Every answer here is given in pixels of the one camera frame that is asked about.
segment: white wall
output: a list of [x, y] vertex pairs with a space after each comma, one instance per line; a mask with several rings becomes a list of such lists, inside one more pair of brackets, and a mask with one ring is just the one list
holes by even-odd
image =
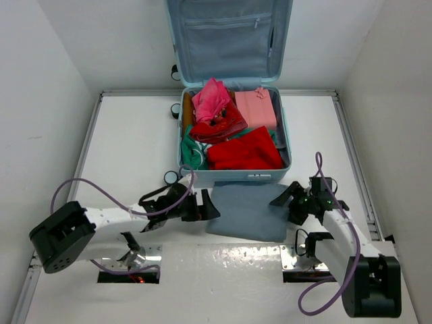
[[[181, 87], [163, 0], [38, 0], [93, 92]], [[383, 0], [294, 0], [280, 88], [339, 88]]]
[[0, 48], [0, 323], [10, 323], [28, 232], [73, 175], [96, 98], [36, 0], [0, 1]]
[[387, 0], [342, 93], [379, 218], [432, 318], [432, 2]]

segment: white floor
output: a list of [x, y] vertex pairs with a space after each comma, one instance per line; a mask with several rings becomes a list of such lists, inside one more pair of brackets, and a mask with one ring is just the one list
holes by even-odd
[[[104, 97], [81, 176], [96, 182], [123, 203], [135, 203], [163, 185], [176, 169], [176, 123], [169, 107], [178, 97]], [[326, 175], [339, 184], [359, 228], [370, 238], [365, 211], [331, 97], [282, 99], [290, 132], [293, 164], [281, 181], [307, 185], [315, 152], [323, 153]], [[96, 190], [80, 184], [76, 199], [87, 207], [111, 207]], [[309, 217], [307, 230], [318, 229]], [[282, 282], [279, 247], [206, 234], [205, 223], [169, 221], [163, 229], [141, 234], [139, 242], [163, 243], [159, 285], [96, 283], [88, 262], [42, 273], [26, 323], [415, 323], [406, 287], [402, 317], [350, 319], [339, 300], [327, 312], [306, 318], [297, 299], [307, 284]], [[294, 242], [292, 231], [288, 243]], [[380, 248], [394, 253], [391, 244]], [[321, 286], [305, 299], [307, 308], [324, 304], [336, 283]]]

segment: gray folded cloth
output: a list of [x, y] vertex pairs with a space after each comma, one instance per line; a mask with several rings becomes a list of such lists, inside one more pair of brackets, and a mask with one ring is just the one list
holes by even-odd
[[264, 242], [283, 242], [288, 226], [288, 208], [269, 206], [285, 191], [281, 184], [216, 182], [211, 201], [221, 217], [208, 222], [210, 234]]

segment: light blue suitcase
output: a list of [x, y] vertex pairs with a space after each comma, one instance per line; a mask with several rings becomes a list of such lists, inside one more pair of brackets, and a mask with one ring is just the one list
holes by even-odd
[[[230, 90], [271, 93], [277, 120], [278, 170], [195, 171], [200, 181], [278, 181], [292, 162], [290, 138], [278, 89], [292, 0], [165, 0], [178, 70], [195, 95], [211, 77]], [[182, 164], [182, 104], [178, 124], [178, 165]]]

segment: red cloth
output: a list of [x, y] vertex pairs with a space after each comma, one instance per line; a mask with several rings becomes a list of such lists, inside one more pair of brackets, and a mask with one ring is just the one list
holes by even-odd
[[248, 125], [231, 99], [223, 114], [214, 119], [213, 126], [205, 122], [197, 123], [190, 130], [189, 135], [199, 142], [217, 144], [241, 132]]
[[269, 132], [263, 126], [208, 148], [210, 170], [282, 169], [284, 166]]

